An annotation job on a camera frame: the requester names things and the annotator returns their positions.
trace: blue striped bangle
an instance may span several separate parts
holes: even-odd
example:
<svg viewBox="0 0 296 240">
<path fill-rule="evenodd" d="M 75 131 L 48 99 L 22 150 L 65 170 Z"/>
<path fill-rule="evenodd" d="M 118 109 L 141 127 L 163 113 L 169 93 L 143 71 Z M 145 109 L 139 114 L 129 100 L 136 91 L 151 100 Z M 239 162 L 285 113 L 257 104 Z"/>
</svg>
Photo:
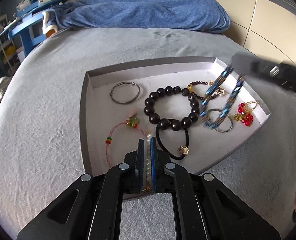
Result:
<svg viewBox="0 0 296 240">
<path fill-rule="evenodd" d="M 210 96 L 226 80 L 226 78 L 228 77 L 228 75 L 231 72 L 232 72 L 232 67 L 228 66 L 221 73 L 221 75 L 216 79 L 214 84 L 210 88 L 207 89 L 207 91 L 205 93 L 204 100 L 201 102 L 199 116 L 201 117 L 202 122 L 205 122 L 205 125 L 210 129 L 214 129 L 214 128 L 218 127 L 224 121 L 224 119 L 227 117 L 232 105 L 236 101 L 236 98 L 237 98 L 237 96 L 238 96 L 238 94 L 240 92 L 240 89 L 241 89 L 242 85 L 244 84 L 243 77 L 239 76 L 238 79 L 237 79 L 236 86 L 233 89 L 232 93 L 230 94 L 230 96 L 229 96 L 226 104 L 224 105 L 224 108 L 222 109 L 219 117 L 213 123 L 211 123 L 207 119 L 207 114 L 206 114 L 206 109 L 207 109 L 207 105 L 208 105 L 209 100 L 210 100 Z"/>
</svg>

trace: black tool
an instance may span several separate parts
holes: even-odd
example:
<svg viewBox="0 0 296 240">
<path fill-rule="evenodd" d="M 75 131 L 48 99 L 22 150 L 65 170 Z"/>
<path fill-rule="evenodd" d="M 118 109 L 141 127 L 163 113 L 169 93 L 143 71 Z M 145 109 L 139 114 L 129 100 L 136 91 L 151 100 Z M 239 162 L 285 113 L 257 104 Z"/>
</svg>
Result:
<svg viewBox="0 0 296 240">
<path fill-rule="evenodd" d="M 296 93 L 296 66 L 236 53 L 231 65 L 240 75 L 251 75 Z"/>
<path fill-rule="evenodd" d="M 210 173 L 197 176 L 150 142 L 152 190 L 171 193 L 177 240 L 279 240 L 276 229 Z M 144 141 L 106 174 L 84 174 L 28 223 L 17 240 L 117 240 L 123 194 L 140 193 Z"/>
</svg>

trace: blue blanket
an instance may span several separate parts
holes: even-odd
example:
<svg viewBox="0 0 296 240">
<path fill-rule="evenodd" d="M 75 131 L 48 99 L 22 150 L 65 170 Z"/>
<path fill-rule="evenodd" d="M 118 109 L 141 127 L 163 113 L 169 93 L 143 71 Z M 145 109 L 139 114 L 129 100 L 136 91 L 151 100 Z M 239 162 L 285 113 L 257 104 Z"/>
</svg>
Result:
<svg viewBox="0 0 296 240">
<path fill-rule="evenodd" d="M 229 17 L 216 0 L 81 0 L 48 10 L 45 27 L 173 28 L 221 33 Z"/>
</svg>

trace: brown bead bracelet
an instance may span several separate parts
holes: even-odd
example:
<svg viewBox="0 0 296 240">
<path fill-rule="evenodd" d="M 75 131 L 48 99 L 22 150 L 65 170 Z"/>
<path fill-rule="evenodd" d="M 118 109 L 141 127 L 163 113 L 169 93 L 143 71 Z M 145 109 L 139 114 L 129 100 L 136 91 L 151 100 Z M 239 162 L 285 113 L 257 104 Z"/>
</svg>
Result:
<svg viewBox="0 0 296 240">
<path fill-rule="evenodd" d="M 212 84 L 213 84 L 212 81 L 209 81 L 209 82 L 195 81 L 195 82 L 191 82 L 191 83 L 189 83 L 188 86 L 187 86 L 187 89 L 189 90 L 190 93 L 192 93 L 192 94 L 195 96 L 195 98 L 197 98 L 197 99 L 199 99 L 199 100 L 203 100 L 203 97 L 202 97 L 202 96 L 197 95 L 197 94 L 193 91 L 192 86 L 194 86 L 194 85 L 206 85 L 206 86 L 209 85 L 209 86 L 211 86 Z M 215 94 L 212 95 L 212 96 L 210 97 L 210 100 L 213 100 L 213 99 L 215 99 L 215 98 L 217 98 L 217 97 L 223 95 L 224 92 L 225 92 L 225 89 L 224 89 L 224 88 L 222 88 L 221 86 L 218 87 L 218 89 L 216 90 Z"/>
</svg>

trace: wall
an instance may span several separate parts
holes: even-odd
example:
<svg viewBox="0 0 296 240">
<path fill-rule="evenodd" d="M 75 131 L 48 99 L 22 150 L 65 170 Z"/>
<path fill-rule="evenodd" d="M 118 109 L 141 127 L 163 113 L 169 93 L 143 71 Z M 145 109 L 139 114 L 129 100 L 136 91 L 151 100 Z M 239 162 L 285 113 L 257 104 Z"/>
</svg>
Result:
<svg viewBox="0 0 296 240">
<path fill-rule="evenodd" d="M 259 57 L 296 65 L 293 0 L 217 0 L 232 24 L 225 35 Z"/>
</svg>

